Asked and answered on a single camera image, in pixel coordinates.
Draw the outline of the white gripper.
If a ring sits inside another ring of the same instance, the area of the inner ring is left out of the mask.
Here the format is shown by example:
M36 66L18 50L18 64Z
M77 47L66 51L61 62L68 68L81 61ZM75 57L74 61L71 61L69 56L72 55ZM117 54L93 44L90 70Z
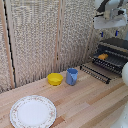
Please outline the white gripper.
M106 29L106 28L115 28L127 25L127 16L119 15L113 19L105 19L103 16L98 16L94 18L94 28L95 29ZM118 36L119 31L116 30L115 36Z

